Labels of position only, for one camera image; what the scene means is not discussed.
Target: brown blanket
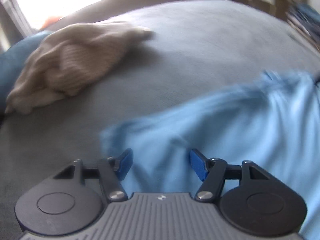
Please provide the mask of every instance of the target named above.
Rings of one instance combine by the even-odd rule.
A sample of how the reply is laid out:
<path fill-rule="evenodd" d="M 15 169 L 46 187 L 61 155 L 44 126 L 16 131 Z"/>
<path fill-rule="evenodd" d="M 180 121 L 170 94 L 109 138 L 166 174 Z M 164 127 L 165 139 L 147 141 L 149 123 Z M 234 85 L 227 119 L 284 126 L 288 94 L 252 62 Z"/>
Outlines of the brown blanket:
<path fill-rule="evenodd" d="M 6 113 L 74 96 L 104 76 L 150 29 L 127 22 L 74 24 L 47 36 L 27 59 L 7 97 Z"/>

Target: gray bed sheet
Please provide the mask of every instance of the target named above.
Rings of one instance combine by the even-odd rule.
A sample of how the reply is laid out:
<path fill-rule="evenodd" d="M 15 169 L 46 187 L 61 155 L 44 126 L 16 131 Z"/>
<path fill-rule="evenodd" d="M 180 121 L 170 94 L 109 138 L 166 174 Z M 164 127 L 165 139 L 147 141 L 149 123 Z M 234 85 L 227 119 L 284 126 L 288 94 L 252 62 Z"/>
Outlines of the gray bed sheet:
<path fill-rule="evenodd" d="M 265 69 L 320 70 L 319 56 L 284 22 L 225 0 L 190 0 L 115 17 L 153 39 L 78 96 L 13 114 L 0 130 L 0 239 L 16 239 L 20 195 L 74 159 L 100 157 L 105 127 L 234 83 Z"/>

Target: blue fabric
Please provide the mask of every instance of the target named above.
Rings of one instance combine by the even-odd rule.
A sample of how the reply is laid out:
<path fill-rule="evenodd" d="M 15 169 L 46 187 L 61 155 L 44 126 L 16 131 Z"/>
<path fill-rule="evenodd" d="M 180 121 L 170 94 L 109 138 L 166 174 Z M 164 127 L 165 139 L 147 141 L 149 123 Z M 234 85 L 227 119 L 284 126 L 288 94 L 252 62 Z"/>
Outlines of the blue fabric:
<path fill-rule="evenodd" d="M 0 55 L 0 113 L 5 111 L 5 101 L 14 86 L 29 55 L 38 48 L 49 31 L 37 33 L 13 45 Z"/>
<path fill-rule="evenodd" d="M 253 85 L 234 86 L 160 114 L 124 122 L 101 134 L 105 156 L 134 152 L 122 185 L 138 192 L 191 192 L 201 181 L 188 151 L 230 164 L 253 160 L 298 192 L 308 215 L 301 233 L 320 235 L 319 88 L 308 73 L 275 73 Z M 234 187 L 228 182 L 224 192 Z"/>

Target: furniture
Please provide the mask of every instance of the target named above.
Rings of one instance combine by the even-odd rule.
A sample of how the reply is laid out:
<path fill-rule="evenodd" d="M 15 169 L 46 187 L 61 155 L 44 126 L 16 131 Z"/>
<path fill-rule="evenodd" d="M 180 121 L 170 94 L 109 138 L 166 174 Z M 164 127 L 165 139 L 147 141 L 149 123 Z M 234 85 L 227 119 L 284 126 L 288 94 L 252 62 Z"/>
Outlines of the furniture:
<path fill-rule="evenodd" d="M 150 27 L 133 49 L 78 96 L 12 114 L 0 129 L 0 236 L 21 233 L 19 196 L 75 159 L 102 157 L 100 132 L 226 85 L 252 82 L 265 69 L 317 73 L 319 55 L 285 22 L 227 0 L 190 0 L 114 18 Z"/>

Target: bed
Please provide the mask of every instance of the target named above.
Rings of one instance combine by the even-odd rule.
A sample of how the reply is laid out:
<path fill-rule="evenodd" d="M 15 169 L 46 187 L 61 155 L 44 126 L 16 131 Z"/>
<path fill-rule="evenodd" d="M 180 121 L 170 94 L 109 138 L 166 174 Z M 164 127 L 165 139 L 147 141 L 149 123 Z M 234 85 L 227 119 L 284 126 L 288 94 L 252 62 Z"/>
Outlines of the bed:
<path fill-rule="evenodd" d="M 106 127 L 155 113 L 263 70 L 320 71 L 317 52 L 284 22 L 226 0 L 161 4 L 114 18 L 151 28 L 153 39 L 76 97 L 12 114 L 0 130 L 0 236 L 16 239 L 19 196 L 75 159 L 102 157 Z"/>

